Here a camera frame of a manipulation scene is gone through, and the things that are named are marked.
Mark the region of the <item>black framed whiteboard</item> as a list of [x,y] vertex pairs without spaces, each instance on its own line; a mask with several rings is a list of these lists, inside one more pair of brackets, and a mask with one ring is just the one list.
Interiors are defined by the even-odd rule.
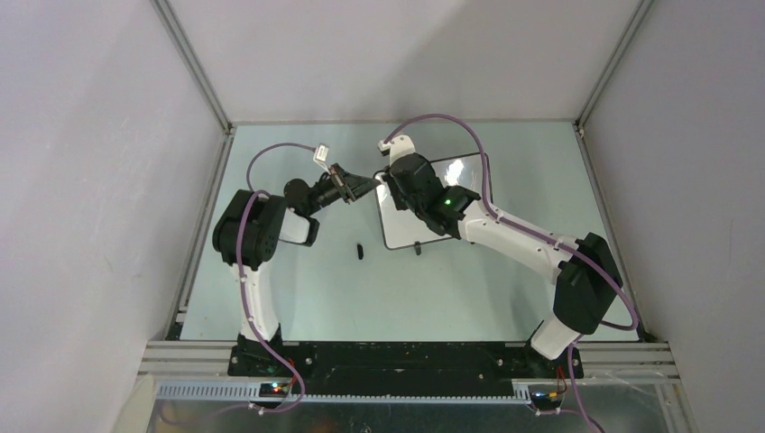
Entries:
[[[482,163],[478,152],[459,155],[453,158],[434,160],[431,165],[444,187],[461,186],[475,192],[481,191]],[[451,239],[450,235],[437,235],[427,228],[409,210],[398,210],[388,183],[383,179],[383,171],[373,175],[381,182],[375,188],[377,210],[382,229],[382,241],[389,250],[415,247],[417,244],[430,244]]]

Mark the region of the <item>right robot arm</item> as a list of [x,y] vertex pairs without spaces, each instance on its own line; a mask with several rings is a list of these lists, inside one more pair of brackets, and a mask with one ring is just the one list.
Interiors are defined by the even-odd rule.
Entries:
[[552,313],[534,332],[524,354],[530,373],[551,375],[567,347],[600,326],[623,284],[600,235],[555,237],[503,216],[471,189],[444,185],[431,162],[418,153],[400,157],[382,177],[397,209],[411,212],[430,232],[488,247],[554,285]]

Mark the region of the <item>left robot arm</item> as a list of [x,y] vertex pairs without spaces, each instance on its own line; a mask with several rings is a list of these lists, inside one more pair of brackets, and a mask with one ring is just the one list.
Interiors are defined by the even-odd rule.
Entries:
[[354,203],[380,185],[378,179],[353,174],[335,163],[313,184],[293,179],[280,195],[239,189],[228,202],[214,227],[212,245],[240,284],[240,335],[263,340],[250,356],[261,374],[275,375],[285,364],[284,350],[270,342],[281,328],[269,275],[277,247],[311,247],[320,228],[317,212],[337,201]]

